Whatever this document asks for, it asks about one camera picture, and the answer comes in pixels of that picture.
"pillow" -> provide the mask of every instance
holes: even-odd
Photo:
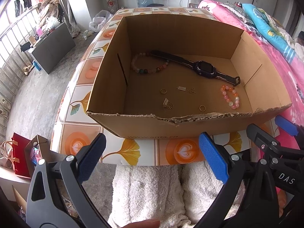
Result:
[[[254,5],[243,3],[244,11],[250,16],[257,30],[262,36],[274,46],[290,64],[295,56],[295,51],[287,44],[287,42],[268,25],[268,20]]]

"blue gripper pad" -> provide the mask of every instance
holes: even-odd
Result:
[[[210,165],[216,179],[226,183],[228,175],[228,166],[223,157],[220,155],[214,142],[207,133],[202,133],[199,136],[199,148]]]
[[[291,136],[297,136],[299,134],[296,125],[280,115],[275,117],[275,123]]]
[[[96,138],[92,141],[90,146],[87,148],[82,160],[78,164],[78,182],[82,184],[82,182],[89,180],[97,162],[102,156],[106,146],[106,138],[105,135],[99,133]]]

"red gift bag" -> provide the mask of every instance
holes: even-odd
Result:
[[[24,148],[28,145],[30,140],[16,133],[14,133],[12,140],[17,142],[17,144],[16,143],[12,144],[13,157],[19,159],[19,162],[14,161],[15,174],[24,177],[31,177],[29,174],[29,170],[27,168],[27,163],[24,153]]]

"pink beaded bracelet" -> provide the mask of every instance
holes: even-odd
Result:
[[[227,95],[226,90],[229,90],[229,92],[232,92],[232,94],[235,98],[235,104],[233,104],[233,102],[231,101],[231,99]],[[239,98],[239,95],[234,88],[232,88],[228,85],[222,85],[221,92],[224,96],[224,99],[226,99],[226,102],[229,104],[229,106],[231,106],[232,109],[235,110],[236,108],[238,108],[240,106],[240,98]]]

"bag handle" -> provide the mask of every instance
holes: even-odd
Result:
[[[0,147],[1,154],[4,156],[4,158],[10,160],[10,161],[12,162],[12,164],[13,164],[13,162],[19,163],[20,161],[19,161],[18,158],[12,158],[12,157],[10,157],[10,156],[8,155],[8,152],[6,151],[5,145],[6,145],[6,144],[9,144],[11,147],[13,147],[13,145],[12,145],[11,143],[14,144],[14,145],[16,145],[16,146],[18,145],[18,142],[15,141],[15,140],[7,140],[7,141],[4,141],[4,142],[1,144],[1,147]]]

